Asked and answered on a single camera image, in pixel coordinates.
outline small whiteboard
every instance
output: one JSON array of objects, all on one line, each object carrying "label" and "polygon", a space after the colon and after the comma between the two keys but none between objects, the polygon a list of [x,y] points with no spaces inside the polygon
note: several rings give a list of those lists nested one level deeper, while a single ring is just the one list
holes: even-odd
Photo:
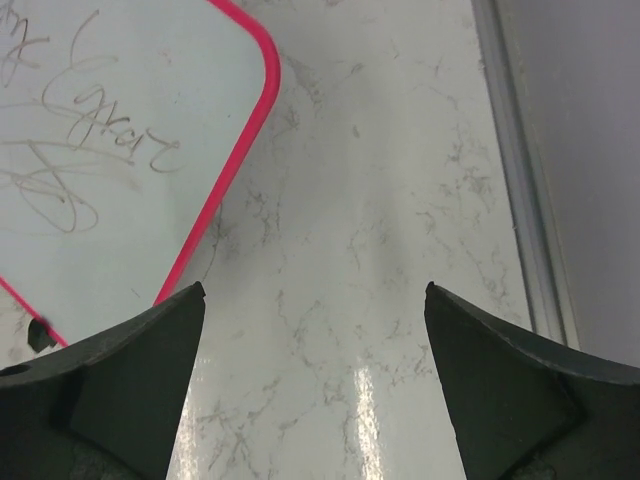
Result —
[{"label": "small whiteboard", "polygon": [[279,88],[228,0],[0,0],[0,284],[66,342],[171,294]]}]

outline gray wall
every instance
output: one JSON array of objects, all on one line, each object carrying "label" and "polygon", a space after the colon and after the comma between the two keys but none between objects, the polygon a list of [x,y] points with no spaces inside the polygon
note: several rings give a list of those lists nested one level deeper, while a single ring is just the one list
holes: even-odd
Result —
[{"label": "gray wall", "polygon": [[581,348],[640,366],[640,1],[497,5]]}]

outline pink border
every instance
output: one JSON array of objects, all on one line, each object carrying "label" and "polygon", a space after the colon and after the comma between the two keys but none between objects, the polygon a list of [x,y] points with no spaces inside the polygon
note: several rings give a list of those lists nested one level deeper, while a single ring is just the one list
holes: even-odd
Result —
[{"label": "pink border", "polygon": [[[247,124],[231,151],[231,155],[229,155],[227,163],[222,168],[222,172],[220,172],[220,176],[218,177],[218,180],[216,180],[213,190],[205,201],[191,232],[189,232],[189,235],[182,246],[182,250],[180,250],[180,253],[178,254],[178,258],[176,258],[173,267],[171,267],[169,275],[162,285],[154,305],[165,300],[173,292],[173,289],[178,283],[178,280],[180,280],[184,269],[187,267],[187,263],[189,263],[189,259],[193,255],[196,246],[200,242],[200,239],[211,223],[216,210],[220,206],[222,197],[229,189],[231,181],[236,176],[236,173],[238,173],[240,165],[242,165],[242,162],[249,152],[258,132],[262,128],[262,125],[264,125],[264,122],[276,101],[278,91],[280,90],[280,58],[278,57],[278,50],[275,43],[266,29],[260,25],[258,21],[250,17],[244,10],[233,4],[231,0],[207,1],[216,6],[220,11],[244,28],[258,43],[258,46],[262,51],[265,64],[264,87],[260,98],[258,99],[258,103],[256,103],[253,112],[251,112],[251,115],[249,116]],[[51,327],[51,325],[47,324],[46,321],[25,301],[25,299],[22,298],[20,294],[18,294],[18,292],[16,292],[1,276],[0,286],[7,290],[9,294],[17,300],[29,315],[42,323],[45,323],[49,335],[51,335],[54,340],[63,347],[68,345],[67,342]]]}]

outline white marble countertop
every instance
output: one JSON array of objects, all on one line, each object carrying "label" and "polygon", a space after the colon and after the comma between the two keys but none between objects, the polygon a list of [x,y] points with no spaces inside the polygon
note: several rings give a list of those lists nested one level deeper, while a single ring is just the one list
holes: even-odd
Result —
[{"label": "white marble countertop", "polygon": [[529,326],[470,1],[240,3],[282,88],[184,277],[207,319],[168,478],[463,479],[426,285]]}]

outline black plastic piece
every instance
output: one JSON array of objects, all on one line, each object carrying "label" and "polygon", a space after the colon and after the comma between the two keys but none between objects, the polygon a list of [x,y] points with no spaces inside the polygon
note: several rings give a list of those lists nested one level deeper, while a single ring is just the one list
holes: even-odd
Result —
[{"label": "black plastic piece", "polygon": [[0,370],[0,479],[164,479],[204,320],[199,283]]},{"label": "black plastic piece", "polygon": [[640,478],[640,369],[554,343],[434,284],[425,320],[468,480]]},{"label": "black plastic piece", "polygon": [[40,353],[47,347],[55,346],[57,342],[51,338],[51,335],[47,332],[47,326],[43,322],[33,318],[29,323],[27,343],[34,352]]}]

